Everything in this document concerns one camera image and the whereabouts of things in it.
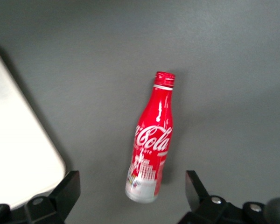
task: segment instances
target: coca-cola bottle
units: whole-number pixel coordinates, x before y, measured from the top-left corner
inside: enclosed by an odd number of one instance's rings
[[[156,73],[150,100],[136,127],[126,180],[126,195],[136,202],[152,202],[159,193],[173,128],[171,96],[174,79],[171,73]]]

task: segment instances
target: black clamp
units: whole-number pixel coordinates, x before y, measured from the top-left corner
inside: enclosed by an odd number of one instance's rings
[[[267,205],[246,202],[240,209],[210,196],[195,171],[186,172],[186,196],[192,212],[178,224],[280,224],[280,198]]]

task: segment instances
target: silver bottle bottom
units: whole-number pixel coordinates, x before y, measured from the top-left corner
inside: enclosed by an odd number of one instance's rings
[[[157,196],[152,197],[152,198],[137,197],[137,196],[131,194],[130,192],[128,192],[127,190],[126,190],[126,196],[128,196],[131,200],[133,200],[135,202],[139,202],[139,203],[151,203],[154,200],[156,200],[156,198],[157,198]]]

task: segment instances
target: bottle neck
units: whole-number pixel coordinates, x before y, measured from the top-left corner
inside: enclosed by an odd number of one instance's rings
[[[161,103],[162,108],[171,108],[172,90],[173,88],[155,84],[149,103],[158,105]]]

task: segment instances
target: white plastic tray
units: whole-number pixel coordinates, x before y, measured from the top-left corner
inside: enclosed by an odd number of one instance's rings
[[[0,58],[0,203],[53,189],[65,165]]]

